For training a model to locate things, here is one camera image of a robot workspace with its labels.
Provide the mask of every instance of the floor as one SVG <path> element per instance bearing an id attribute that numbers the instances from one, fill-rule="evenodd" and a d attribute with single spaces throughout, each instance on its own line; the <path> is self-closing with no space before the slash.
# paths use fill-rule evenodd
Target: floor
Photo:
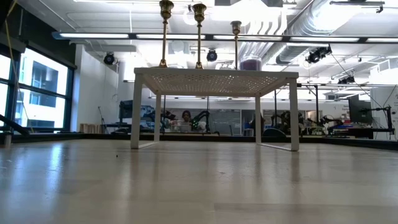
<path id="1" fill-rule="evenodd" d="M 398 223 L 398 153 L 76 140 L 0 149 L 0 223 Z"/>

